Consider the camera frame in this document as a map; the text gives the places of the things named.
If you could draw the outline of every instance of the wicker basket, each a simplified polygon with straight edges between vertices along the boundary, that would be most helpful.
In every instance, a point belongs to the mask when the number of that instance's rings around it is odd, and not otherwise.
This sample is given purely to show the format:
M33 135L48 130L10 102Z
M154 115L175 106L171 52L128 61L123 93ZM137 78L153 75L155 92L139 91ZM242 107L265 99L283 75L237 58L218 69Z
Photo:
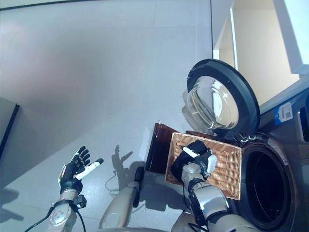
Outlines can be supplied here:
M216 140L206 139L194 135L173 133L170 147L165 181L182 185L171 173L171 166L180 155L180 146L187 146L196 140L204 142L217 156L217 165L207 182L219 187L223 194L231 199L240 200L240 175L241 175L241 148Z

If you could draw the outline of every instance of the washing machine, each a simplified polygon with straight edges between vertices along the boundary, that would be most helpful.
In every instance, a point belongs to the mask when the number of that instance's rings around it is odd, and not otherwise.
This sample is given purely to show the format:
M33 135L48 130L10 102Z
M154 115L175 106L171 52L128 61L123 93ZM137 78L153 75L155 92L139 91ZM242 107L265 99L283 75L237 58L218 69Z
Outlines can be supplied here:
M309 89L261 115L245 78L214 59L192 68L187 89L193 129L242 148L234 213L262 231L309 231Z

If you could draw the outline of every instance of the label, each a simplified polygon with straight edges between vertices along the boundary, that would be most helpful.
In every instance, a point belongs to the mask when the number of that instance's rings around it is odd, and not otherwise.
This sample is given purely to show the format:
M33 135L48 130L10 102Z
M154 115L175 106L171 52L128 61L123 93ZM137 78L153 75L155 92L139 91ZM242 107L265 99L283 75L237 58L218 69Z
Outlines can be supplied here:
M287 102L275 108L275 125L281 124L293 118L292 104Z

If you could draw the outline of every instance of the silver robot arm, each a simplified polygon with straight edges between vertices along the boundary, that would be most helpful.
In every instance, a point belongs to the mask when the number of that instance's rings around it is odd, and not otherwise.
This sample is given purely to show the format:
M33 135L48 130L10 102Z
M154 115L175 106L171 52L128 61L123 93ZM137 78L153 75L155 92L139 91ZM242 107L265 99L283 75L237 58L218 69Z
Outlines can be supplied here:
M79 214L78 209L86 207L87 200L84 195L79 195L83 189L81 179L103 163L103 159L90 163L89 157L88 150L83 146L71 162L63 166L58 180L60 198L51 205L54 209L49 217L47 232L70 232L76 222L76 213Z
M185 165L182 181L189 192L191 208L198 225L207 226L209 232L259 231L241 216L229 213L225 196L218 187L204 180L200 165Z

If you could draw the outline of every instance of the floor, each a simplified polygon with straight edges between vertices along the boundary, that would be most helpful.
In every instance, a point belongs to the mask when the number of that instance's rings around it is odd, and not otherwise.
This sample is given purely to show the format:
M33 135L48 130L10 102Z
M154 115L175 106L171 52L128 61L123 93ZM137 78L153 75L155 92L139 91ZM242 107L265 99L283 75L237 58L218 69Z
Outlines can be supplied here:
M182 93L211 57L208 0L105 0L0 12L1 97L21 107L0 160L0 231L24 231L59 197L64 163L85 145L87 231L143 165L156 122L190 129ZM120 159L112 162L112 156ZM181 195L146 175L130 225L169 231ZM32 231L45 231L44 222ZM73 231L81 231L77 219Z

